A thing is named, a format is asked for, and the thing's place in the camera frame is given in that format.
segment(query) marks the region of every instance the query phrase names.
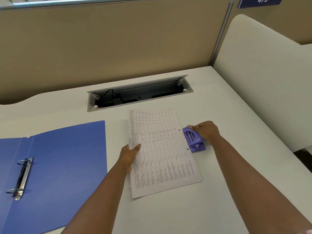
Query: forearm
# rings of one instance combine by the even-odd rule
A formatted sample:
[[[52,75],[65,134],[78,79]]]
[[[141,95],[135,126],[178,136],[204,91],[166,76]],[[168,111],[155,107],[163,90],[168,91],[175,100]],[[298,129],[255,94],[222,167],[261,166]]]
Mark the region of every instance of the forearm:
[[[127,169],[117,162],[62,234],[111,234]]]
[[[248,231],[305,233],[311,223],[223,137],[210,139],[216,158]]]

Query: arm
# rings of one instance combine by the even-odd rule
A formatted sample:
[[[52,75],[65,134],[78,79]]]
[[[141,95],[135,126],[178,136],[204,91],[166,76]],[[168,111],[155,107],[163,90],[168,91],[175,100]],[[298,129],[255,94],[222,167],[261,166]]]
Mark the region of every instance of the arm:
[[[61,234],[111,234],[123,191],[124,180],[141,145],[121,149],[116,164],[107,173],[95,192],[87,199]]]
[[[212,145],[235,205],[250,234],[306,233],[312,224],[219,133],[203,122],[189,126]]]

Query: hand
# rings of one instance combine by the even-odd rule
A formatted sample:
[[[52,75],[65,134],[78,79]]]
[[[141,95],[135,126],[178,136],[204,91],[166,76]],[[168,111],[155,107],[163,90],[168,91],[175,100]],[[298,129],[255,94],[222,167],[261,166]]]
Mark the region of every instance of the hand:
[[[218,127],[212,121],[205,121],[196,126],[189,125],[189,128],[198,132],[203,139],[209,142],[215,135],[220,135]]]
[[[138,144],[133,149],[129,149],[129,145],[125,145],[122,147],[119,159],[117,162],[120,162],[121,164],[125,165],[127,168],[127,174],[129,174],[132,170],[132,164],[135,161],[135,155],[138,153],[138,151],[141,148],[141,144]]]

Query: left hand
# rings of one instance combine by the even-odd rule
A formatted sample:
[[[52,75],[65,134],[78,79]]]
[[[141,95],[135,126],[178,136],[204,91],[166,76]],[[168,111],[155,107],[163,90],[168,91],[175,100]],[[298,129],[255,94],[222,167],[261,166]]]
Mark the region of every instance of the left hand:
[[[127,167],[127,174],[129,174],[132,170],[132,164],[135,161],[135,155],[141,148],[141,144],[138,144],[133,149],[129,149],[129,145],[125,145],[122,147],[118,162],[124,164]]]

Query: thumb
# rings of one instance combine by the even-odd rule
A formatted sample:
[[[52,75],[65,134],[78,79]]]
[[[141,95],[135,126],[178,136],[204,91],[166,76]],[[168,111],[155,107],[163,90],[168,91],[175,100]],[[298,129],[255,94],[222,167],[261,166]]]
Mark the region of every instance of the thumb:
[[[138,144],[137,146],[135,146],[132,151],[135,152],[135,154],[137,154],[137,152],[140,150],[141,148],[141,144]]]
[[[196,132],[199,132],[199,131],[200,131],[200,128],[199,128],[199,127],[191,126],[191,125],[189,125],[189,129],[191,129],[192,131],[196,131]]]

